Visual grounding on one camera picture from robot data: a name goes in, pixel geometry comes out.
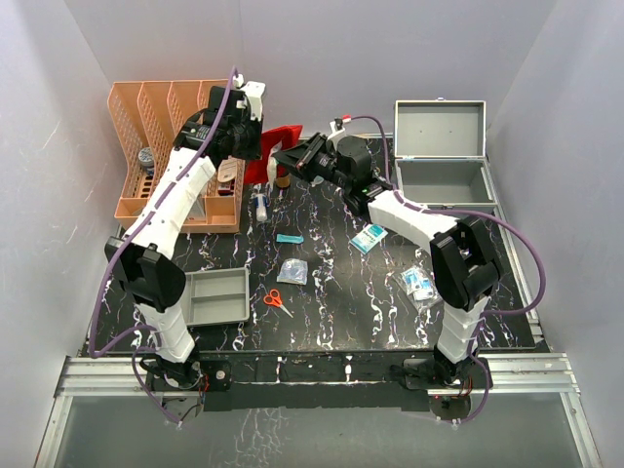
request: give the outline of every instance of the gray floor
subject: gray floor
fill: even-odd
[[[146,398],[75,398],[56,466],[581,466],[558,394],[492,395],[458,430],[423,416],[248,409],[202,413],[176,430]]]

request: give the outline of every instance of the white wall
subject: white wall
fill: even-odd
[[[62,0],[0,0],[0,464],[32,466],[114,232],[108,82]]]
[[[561,0],[487,140],[506,211],[544,258],[539,315],[570,357],[607,467],[624,456],[623,57],[621,0]]]
[[[267,83],[267,127],[310,135],[345,113],[390,132],[399,98],[485,99],[493,115],[555,0],[65,3],[110,82],[222,78],[236,62]]]

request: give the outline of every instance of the gray metal toolbox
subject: gray metal toolbox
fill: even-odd
[[[397,100],[395,165],[399,187],[432,208],[493,212],[482,100]]]
[[[247,268],[186,273],[182,315],[189,327],[246,322],[250,318]]]

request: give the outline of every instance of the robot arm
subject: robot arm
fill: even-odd
[[[189,359],[195,343],[182,316],[185,275],[172,262],[176,238],[221,161],[230,155],[245,160],[261,157],[264,84],[248,82],[242,86],[242,75],[234,81],[238,89],[230,91],[219,122],[215,120],[225,89],[212,87],[208,107],[191,116],[180,130],[158,186],[126,234],[140,230],[113,269],[124,291],[133,295],[147,325],[156,329],[160,345],[156,366],[149,371],[167,378],[174,386],[192,384],[198,376],[192,367],[193,359]],[[213,138],[201,157],[196,158],[214,125],[217,128]],[[186,174],[180,176],[188,165],[191,166]],[[149,222],[142,226],[151,214]],[[122,244],[122,239],[108,240],[108,259]]]
[[[338,185],[353,215],[395,231],[431,254],[436,288],[445,302],[434,377],[454,382],[472,366],[470,355],[477,348],[473,333],[503,273],[486,226],[473,216],[457,219],[408,208],[388,181],[373,174],[366,143],[347,136],[340,119],[331,123],[331,130],[329,137],[315,134],[275,158],[293,176],[306,181],[320,176]]]

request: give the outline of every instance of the red object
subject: red object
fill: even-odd
[[[280,296],[280,292],[277,290],[271,290],[269,291],[269,294],[267,294],[264,297],[264,303],[266,305],[274,305],[275,307],[282,307],[282,297]]]
[[[302,125],[286,125],[277,129],[269,130],[262,134],[260,138],[260,148],[262,150],[262,159],[259,161],[251,161],[245,170],[244,183],[265,183],[269,181],[266,175],[266,165],[269,162],[269,153],[271,148],[280,141],[282,149],[290,149],[297,144],[299,136],[303,130]],[[286,169],[278,166],[277,177],[283,177],[287,174]]]

